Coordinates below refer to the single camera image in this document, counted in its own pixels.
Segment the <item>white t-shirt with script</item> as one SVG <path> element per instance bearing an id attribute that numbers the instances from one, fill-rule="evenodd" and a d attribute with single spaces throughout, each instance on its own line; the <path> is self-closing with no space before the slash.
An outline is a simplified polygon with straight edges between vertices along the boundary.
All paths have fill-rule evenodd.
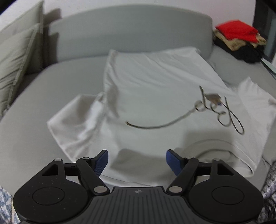
<path id="1" fill-rule="evenodd" d="M 275 99 L 249 77 L 225 85 L 196 48 L 152 53 L 111 50 L 103 91 L 78 95 L 47 123 L 75 162 L 101 150 L 113 186 L 164 186 L 171 149 L 200 162 L 222 159 L 252 177 L 272 135 Z"/>

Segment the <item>houndstooth patterned trousers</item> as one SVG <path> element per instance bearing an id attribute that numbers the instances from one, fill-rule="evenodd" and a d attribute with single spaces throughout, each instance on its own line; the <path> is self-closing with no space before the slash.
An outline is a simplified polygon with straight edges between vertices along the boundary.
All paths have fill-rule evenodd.
<path id="1" fill-rule="evenodd" d="M 264 206 L 256 222 L 275 220 L 275 162 L 270 167 L 261 193 Z M 12 199 L 12 195 L 1 186 L 1 223 L 20 223 Z"/>

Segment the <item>grey sofa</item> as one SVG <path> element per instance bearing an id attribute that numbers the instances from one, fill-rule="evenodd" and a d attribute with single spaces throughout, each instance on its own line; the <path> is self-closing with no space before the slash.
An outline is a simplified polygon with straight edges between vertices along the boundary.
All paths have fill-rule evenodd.
<path id="1" fill-rule="evenodd" d="M 109 152 L 109 186 L 167 187 L 173 149 L 221 158 L 261 189 L 275 160 L 275 79 L 212 43 L 212 20 L 132 5 L 45 29 L 45 69 L 1 120 L 1 185 L 14 194 L 50 161 Z"/>

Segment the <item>tan folded garment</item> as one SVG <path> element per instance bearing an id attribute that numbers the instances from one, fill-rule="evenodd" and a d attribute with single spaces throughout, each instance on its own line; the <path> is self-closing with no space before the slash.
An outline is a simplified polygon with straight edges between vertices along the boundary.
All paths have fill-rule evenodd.
<path id="1" fill-rule="evenodd" d="M 219 39 L 220 41 L 222 41 L 231 51 L 236 51 L 236 50 L 240 49 L 241 47 L 246 46 L 248 44 L 252 45 L 254 48 L 256 48 L 258 46 L 265 46 L 267 44 L 267 41 L 262 36 L 260 36 L 260 34 L 256 35 L 257 43 L 253 43 L 253 42 L 246 42 L 244 40 L 237 39 L 237 38 L 228 40 L 217 29 L 214 30 L 213 33 L 214 33 L 215 40 Z"/>

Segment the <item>front beige cushion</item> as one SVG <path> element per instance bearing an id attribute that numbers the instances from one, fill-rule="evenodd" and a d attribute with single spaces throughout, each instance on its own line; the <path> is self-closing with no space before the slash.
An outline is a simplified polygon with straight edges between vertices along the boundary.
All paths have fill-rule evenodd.
<path id="1" fill-rule="evenodd" d="M 37 23 L 1 44 L 1 116 L 12 105 L 30 64 L 41 24 Z"/>

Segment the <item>beige cushion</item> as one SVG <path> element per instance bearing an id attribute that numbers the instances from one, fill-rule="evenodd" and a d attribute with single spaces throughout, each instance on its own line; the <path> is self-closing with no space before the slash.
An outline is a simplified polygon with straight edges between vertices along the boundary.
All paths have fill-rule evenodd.
<path id="1" fill-rule="evenodd" d="M 39 1 L 15 21 L 4 27 L 1 30 L 1 42 L 21 31 L 31 28 L 37 23 L 43 24 L 43 4 L 44 1 Z"/>
<path id="2" fill-rule="evenodd" d="M 12 105 L 30 64 L 41 24 L 37 23 L 1 44 L 1 116 Z"/>

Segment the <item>red folded garment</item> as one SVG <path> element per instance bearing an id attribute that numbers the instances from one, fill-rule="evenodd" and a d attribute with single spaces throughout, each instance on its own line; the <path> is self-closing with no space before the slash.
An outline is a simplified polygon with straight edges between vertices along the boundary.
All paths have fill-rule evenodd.
<path id="1" fill-rule="evenodd" d="M 257 43 L 258 30 L 240 21 L 233 20 L 215 26 L 215 28 L 228 40 L 240 39 L 246 42 Z"/>

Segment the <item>rear beige cushion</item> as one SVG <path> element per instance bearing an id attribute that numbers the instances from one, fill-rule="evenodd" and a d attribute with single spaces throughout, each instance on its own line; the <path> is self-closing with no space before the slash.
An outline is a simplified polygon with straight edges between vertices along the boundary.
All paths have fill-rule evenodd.
<path id="1" fill-rule="evenodd" d="M 43 24 L 43 4 L 44 1 L 39 1 L 15 21 L 4 27 L 1 30 L 1 42 L 21 31 L 31 28 L 37 23 Z"/>

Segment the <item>dark window frame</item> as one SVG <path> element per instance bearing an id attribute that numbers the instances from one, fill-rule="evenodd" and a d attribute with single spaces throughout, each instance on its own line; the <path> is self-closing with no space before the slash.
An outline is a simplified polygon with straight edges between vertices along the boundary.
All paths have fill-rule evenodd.
<path id="1" fill-rule="evenodd" d="M 262 63 L 275 77 L 275 1 L 255 1 L 253 27 L 267 41 Z"/>

